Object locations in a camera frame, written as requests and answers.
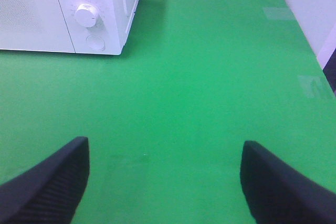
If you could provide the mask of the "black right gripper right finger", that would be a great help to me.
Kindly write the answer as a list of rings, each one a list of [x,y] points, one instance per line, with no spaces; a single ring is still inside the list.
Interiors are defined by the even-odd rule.
[[[335,223],[335,193],[256,141],[245,141],[241,156],[240,184],[256,223]]]

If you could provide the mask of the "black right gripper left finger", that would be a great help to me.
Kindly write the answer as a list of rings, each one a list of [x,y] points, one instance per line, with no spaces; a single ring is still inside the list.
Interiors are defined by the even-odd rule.
[[[71,223],[89,174],[89,140],[79,136],[1,185],[1,223]]]

